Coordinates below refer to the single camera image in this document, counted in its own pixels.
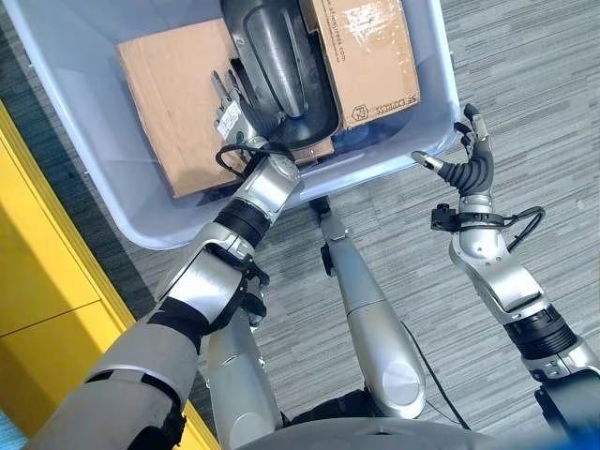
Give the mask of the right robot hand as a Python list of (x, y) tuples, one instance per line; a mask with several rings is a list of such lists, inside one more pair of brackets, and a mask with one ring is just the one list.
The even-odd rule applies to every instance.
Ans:
[(411, 157), (455, 188), (461, 197), (489, 196), (494, 177), (494, 158), (488, 128), (482, 114), (471, 103), (465, 105), (463, 113), (470, 124), (467, 126), (456, 122), (454, 129), (462, 134), (460, 142), (467, 152), (466, 162), (445, 162), (424, 151), (414, 151)]

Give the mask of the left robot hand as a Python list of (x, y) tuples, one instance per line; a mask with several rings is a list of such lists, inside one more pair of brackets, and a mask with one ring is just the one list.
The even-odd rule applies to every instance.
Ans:
[(258, 122), (253, 116), (254, 112), (233, 72), (228, 70), (224, 79), (221, 79), (218, 72), (213, 70), (210, 80), (220, 101), (215, 127), (223, 141), (252, 149), (263, 147), (267, 140), (256, 128)]

